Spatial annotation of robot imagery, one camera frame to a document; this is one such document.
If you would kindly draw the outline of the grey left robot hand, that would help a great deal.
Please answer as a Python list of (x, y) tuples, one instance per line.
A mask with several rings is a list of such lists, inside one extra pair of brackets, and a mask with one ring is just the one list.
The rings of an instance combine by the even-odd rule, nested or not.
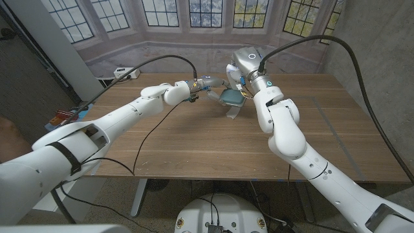
[(206, 91), (208, 98), (219, 102), (221, 105), (226, 104), (223, 100), (221, 100), (221, 97), (217, 93), (212, 91), (212, 87), (224, 86), (227, 89), (232, 88), (229, 81), (214, 76), (201, 76), (196, 80), (190, 80), (188, 82), (188, 86), (190, 88), (190, 97), (188, 98), (188, 101), (195, 102), (196, 99), (199, 98), (197, 93), (200, 91)]

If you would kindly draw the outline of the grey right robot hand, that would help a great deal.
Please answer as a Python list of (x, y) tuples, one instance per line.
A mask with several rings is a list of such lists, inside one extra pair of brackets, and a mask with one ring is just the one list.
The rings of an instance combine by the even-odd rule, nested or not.
[(231, 64), (241, 71), (246, 82), (250, 82), (254, 94), (264, 88), (272, 87), (268, 75), (258, 71), (262, 59), (255, 47), (245, 47), (232, 53)]

